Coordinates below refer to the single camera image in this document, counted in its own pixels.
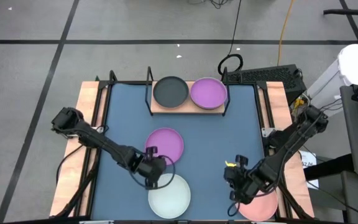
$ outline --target plate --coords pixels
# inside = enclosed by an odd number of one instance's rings
[[[222,82],[215,78],[200,78],[190,91],[191,99],[204,109],[215,109],[224,104],[227,90]]]
[[[162,186],[172,178],[172,174],[163,174],[158,180]],[[179,175],[173,177],[171,184],[158,189],[149,190],[149,205],[153,212],[161,218],[172,219],[182,215],[190,204],[190,187]]]
[[[277,210],[277,206],[277,194],[276,191],[273,191],[266,196],[254,198],[248,205],[241,203],[239,212],[242,216],[251,221],[262,222],[268,220],[274,215]]]
[[[179,77],[165,77],[153,88],[156,102],[165,108],[176,108],[189,96],[189,86]]]
[[[180,134],[172,128],[160,128],[153,131],[146,140],[145,148],[151,146],[157,147],[156,156],[168,156],[173,162],[179,160],[185,147]],[[169,159],[165,158],[165,161],[167,165],[171,164]]]

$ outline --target white plate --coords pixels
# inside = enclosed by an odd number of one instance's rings
[[[163,186],[172,178],[172,174],[161,175],[158,186]],[[183,214],[190,204],[190,188],[179,175],[174,176],[171,184],[158,189],[149,190],[149,205],[153,212],[161,218],[172,219]]]

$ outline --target white object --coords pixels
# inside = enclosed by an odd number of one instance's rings
[[[158,180],[163,186],[172,178],[172,174],[164,174]],[[149,205],[153,212],[161,218],[172,219],[183,214],[190,204],[190,188],[179,175],[174,176],[171,184],[158,190],[149,190]]]
[[[311,104],[317,108],[328,105],[341,97],[341,86],[352,84],[358,85],[358,44],[343,48],[334,63],[308,88]],[[326,110],[325,113],[332,116],[340,111]]]
[[[305,152],[305,151],[301,151],[301,150],[299,150],[299,151],[301,152],[301,155],[302,155],[303,168],[317,165],[317,159],[316,159],[316,154],[315,153]],[[318,187],[318,179],[310,180],[309,182],[311,184],[307,183],[308,188],[317,189],[316,187]]]

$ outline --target blue table surface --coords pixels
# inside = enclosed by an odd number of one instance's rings
[[[144,102],[145,86],[115,84],[107,116],[107,137],[118,144],[140,150],[149,134],[158,128],[173,128],[185,143],[175,163],[177,174],[189,184],[191,202],[176,219],[243,220],[227,215],[230,187],[223,179],[225,162],[241,154],[249,167],[264,157],[254,89],[249,85],[230,87],[231,104],[220,114],[154,114]],[[166,172],[172,172],[169,166]],[[138,186],[128,172],[102,151],[96,184],[93,220],[163,220],[151,210],[148,191]]]

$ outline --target dark gray plate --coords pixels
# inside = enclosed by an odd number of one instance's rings
[[[165,77],[159,80],[153,89],[154,99],[166,108],[180,106],[189,95],[186,82],[178,77]]]

